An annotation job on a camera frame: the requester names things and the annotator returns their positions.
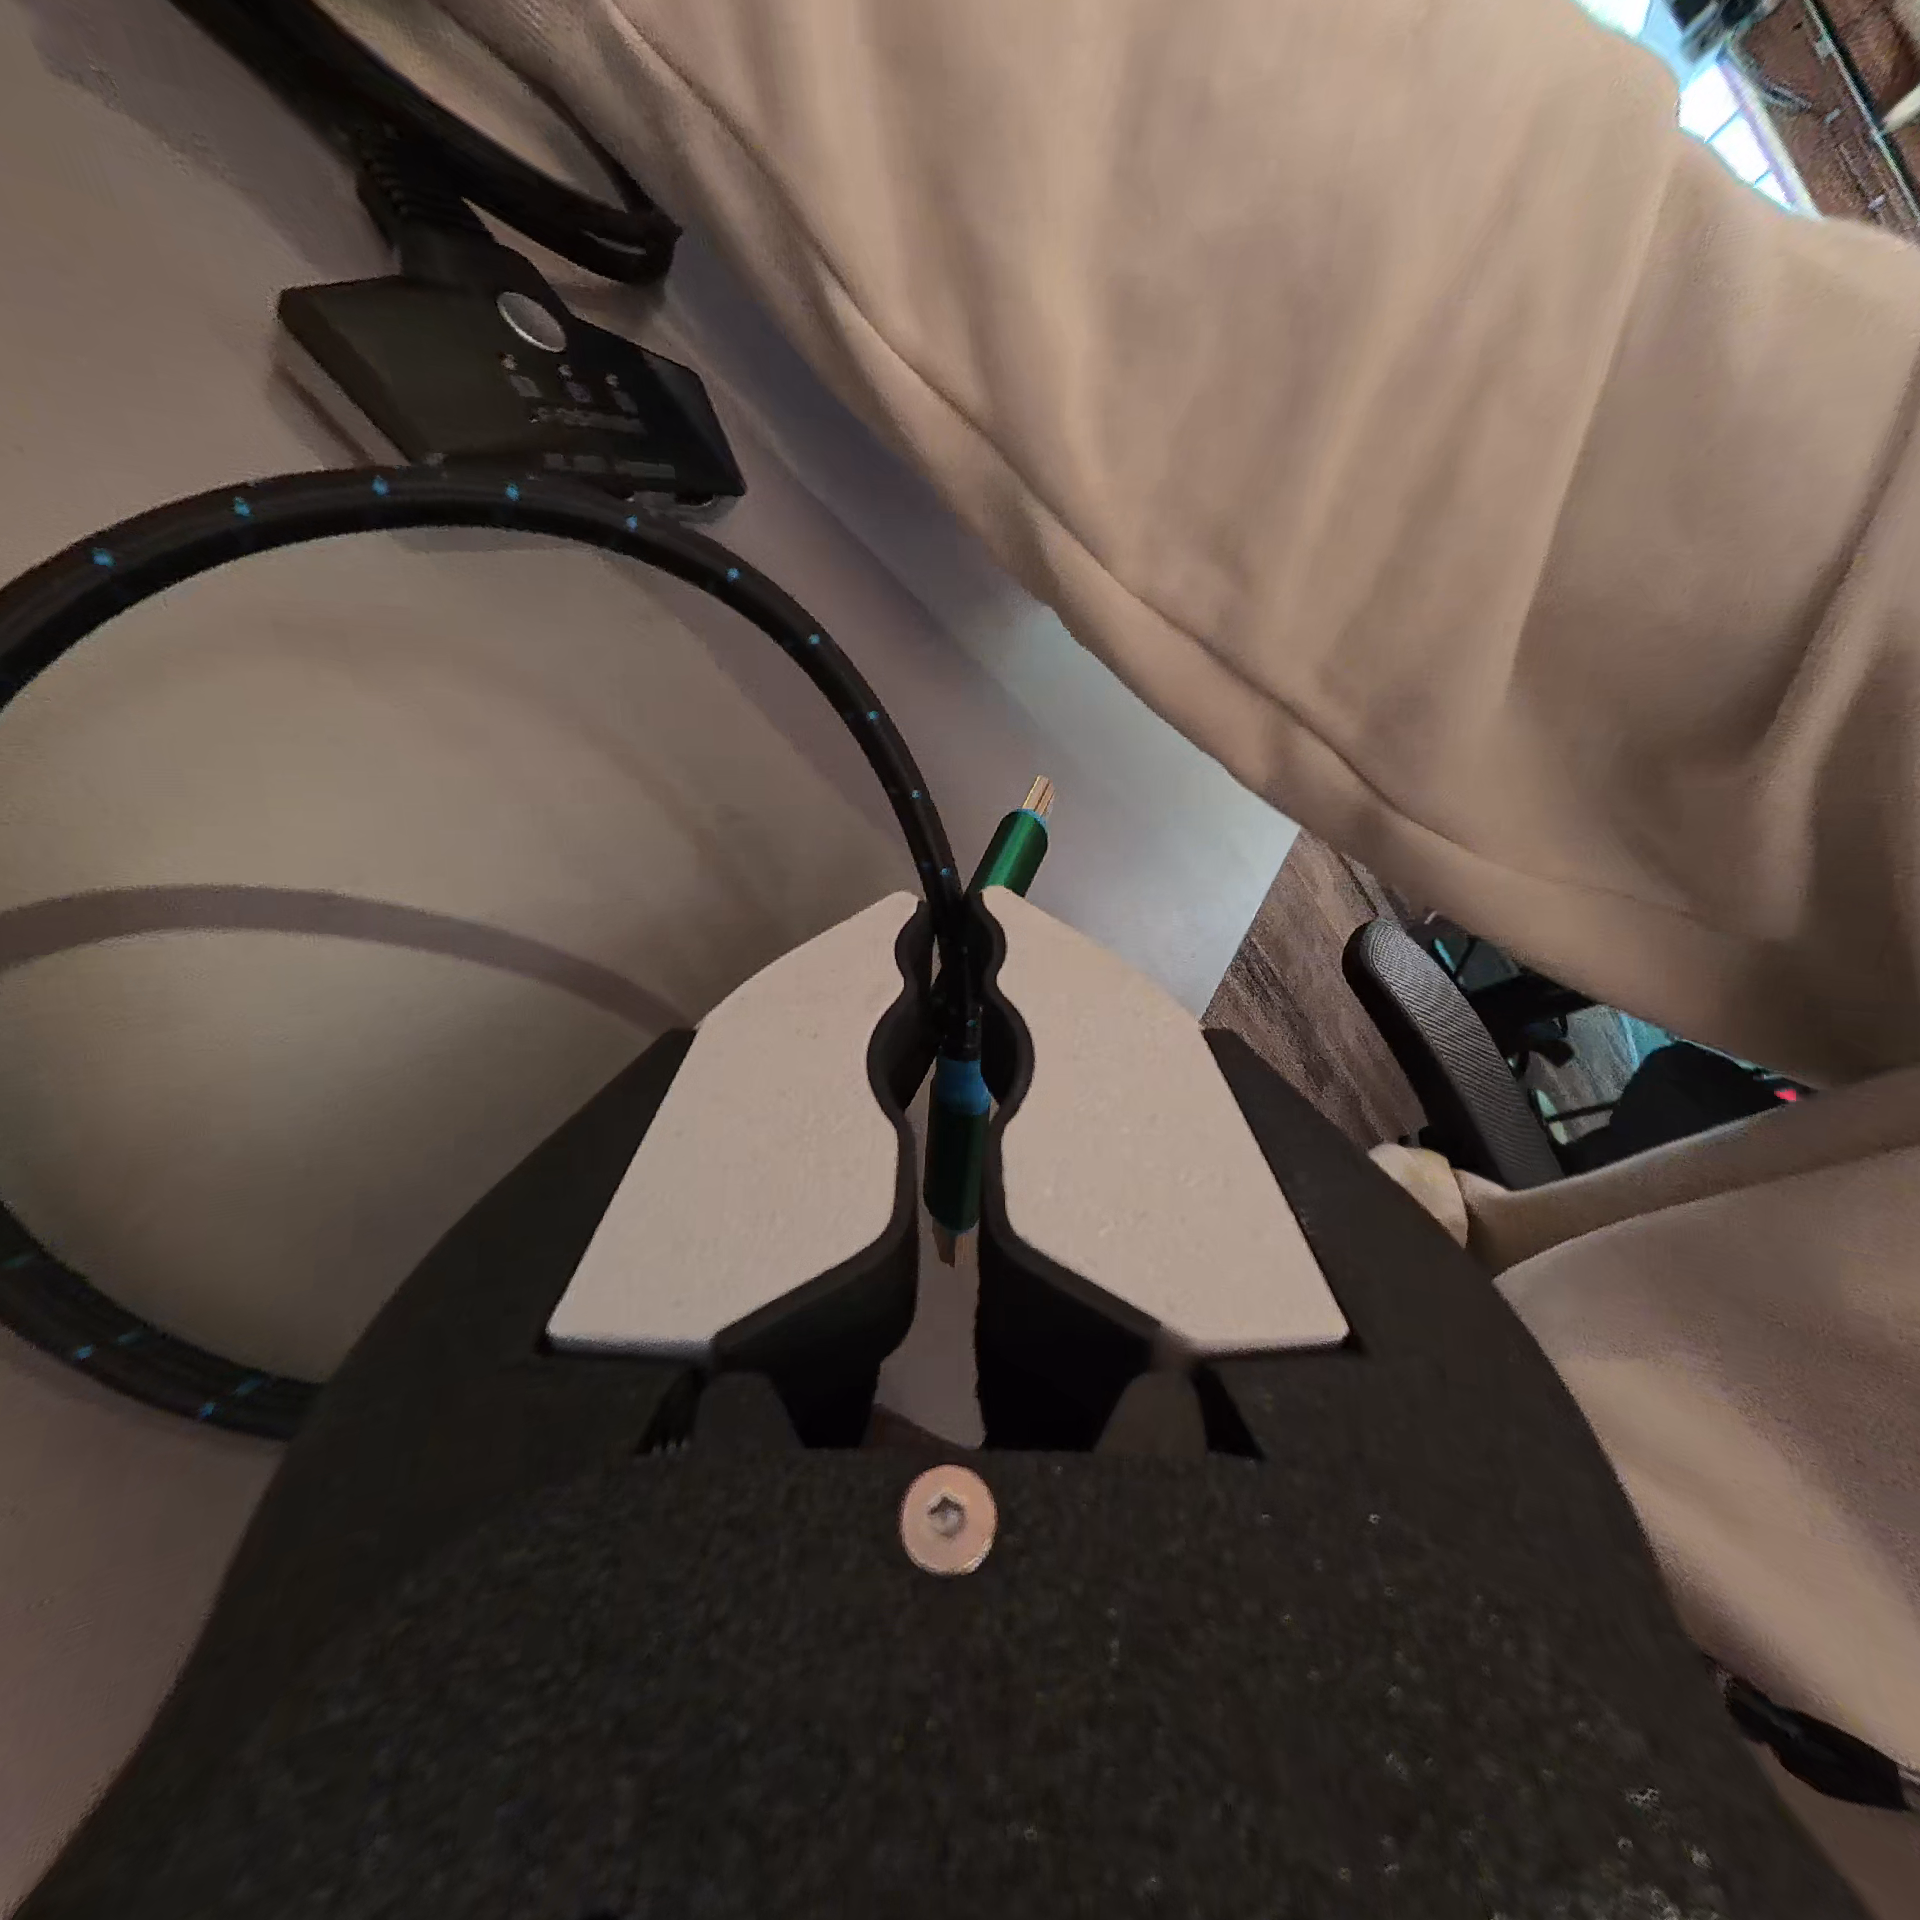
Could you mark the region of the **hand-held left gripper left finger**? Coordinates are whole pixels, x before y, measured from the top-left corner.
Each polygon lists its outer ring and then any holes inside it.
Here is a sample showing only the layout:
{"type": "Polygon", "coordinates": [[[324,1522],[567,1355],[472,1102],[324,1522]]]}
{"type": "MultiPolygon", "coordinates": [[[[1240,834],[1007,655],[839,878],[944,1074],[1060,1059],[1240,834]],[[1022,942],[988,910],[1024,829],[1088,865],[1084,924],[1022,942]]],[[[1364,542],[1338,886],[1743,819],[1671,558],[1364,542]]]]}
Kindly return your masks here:
{"type": "Polygon", "coordinates": [[[555,1353],[765,1375],[852,1449],[919,1306],[924,900],[885,897],[699,1022],[548,1314],[555,1353]]]}

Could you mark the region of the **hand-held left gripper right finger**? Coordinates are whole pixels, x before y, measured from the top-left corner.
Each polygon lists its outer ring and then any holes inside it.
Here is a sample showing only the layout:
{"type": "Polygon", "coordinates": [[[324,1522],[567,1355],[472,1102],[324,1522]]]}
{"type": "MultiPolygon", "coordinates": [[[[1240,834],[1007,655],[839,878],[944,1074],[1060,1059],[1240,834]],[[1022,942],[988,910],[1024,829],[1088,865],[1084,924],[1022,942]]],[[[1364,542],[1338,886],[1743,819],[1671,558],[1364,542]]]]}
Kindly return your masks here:
{"type": "Polygon", "coordinates": [[[1351,1324],[1199,1022],[1016,893],[982,893],[976,931],[988,1444],[1091,1449],[1142,1375],[1342,1348],[1351,1324]]]}

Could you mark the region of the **black braided cable green plugs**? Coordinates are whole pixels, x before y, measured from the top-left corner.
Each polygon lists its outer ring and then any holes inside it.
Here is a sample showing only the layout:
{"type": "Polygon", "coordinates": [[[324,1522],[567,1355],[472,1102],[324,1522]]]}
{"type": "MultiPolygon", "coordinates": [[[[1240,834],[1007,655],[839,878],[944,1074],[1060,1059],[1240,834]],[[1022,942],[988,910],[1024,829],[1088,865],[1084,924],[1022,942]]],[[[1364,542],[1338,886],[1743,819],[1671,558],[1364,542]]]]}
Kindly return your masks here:
{"type": "MultiPolygon", "coordinates": [[[[218,566],[333,537],[486,530],[555,537],[659,570],[732,607],[789,655],[852,737],[916,868],[940,971],[924,1031],[930,1068],[924,1198],[955,1202],[950,1231],[978,1225],[992,1097],[1005,1047],[989,1043],[984,916],[952,876],[938,801],[893,716],[827,627],[720,542],[555,475],[365,466],[298,471],[211,489],[120,518],[4,586],[3,699],[15,702],[55,660],[108,622],[218,566]]],[[[109,1302],[4,1211],[4,1329],[117,1396],[195,1427],[290,1442],[320,1385],[218,1355],[109,1302]]]]}

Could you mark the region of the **black video switch box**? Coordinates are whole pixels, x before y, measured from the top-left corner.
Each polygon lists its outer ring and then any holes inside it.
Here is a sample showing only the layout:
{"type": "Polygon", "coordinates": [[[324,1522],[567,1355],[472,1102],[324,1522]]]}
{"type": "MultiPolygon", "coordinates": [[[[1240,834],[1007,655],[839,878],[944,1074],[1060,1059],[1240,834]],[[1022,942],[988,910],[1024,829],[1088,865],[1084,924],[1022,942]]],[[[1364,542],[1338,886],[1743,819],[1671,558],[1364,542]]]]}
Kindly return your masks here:
{"type": "Polygon", "coordinates": [[[283,350],[376,457],[542,471],[653,513],[747,489],[699,375],[573,311],[522,249],[652,294],[680,227],[452,4],[179,2],[323,138],[390,254],[278,294],[283,350]]]}

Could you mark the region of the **black office chair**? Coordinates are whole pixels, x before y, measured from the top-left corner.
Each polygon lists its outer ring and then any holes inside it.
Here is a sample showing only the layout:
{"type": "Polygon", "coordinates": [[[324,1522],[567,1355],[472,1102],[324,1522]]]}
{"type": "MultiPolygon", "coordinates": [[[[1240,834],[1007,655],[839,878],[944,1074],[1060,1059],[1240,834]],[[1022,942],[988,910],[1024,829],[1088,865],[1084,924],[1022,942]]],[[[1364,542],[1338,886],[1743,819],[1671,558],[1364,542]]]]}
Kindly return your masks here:
{"type": "Polygon", "coordinates": [[[1420,1100],[1430,1153],[1506,1191],[1567,1175],[1493,1034],[1402,924],[1358,926],[1340,964],[1420,1100]]]}

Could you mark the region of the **person's beige hoodie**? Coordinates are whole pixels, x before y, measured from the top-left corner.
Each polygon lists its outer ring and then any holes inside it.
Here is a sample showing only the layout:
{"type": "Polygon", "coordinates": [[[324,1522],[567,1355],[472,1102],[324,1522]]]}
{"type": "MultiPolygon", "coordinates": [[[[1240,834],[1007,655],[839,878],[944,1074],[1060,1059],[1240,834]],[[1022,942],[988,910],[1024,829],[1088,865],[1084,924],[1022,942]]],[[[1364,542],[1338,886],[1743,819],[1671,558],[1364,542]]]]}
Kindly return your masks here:
{"type": "Polygon", "coordinates": [[[1731,1676],[1918,1762],[1918,1069],[1503,1191],[1372,1162],[1495,1277],[1731,1676]]]}

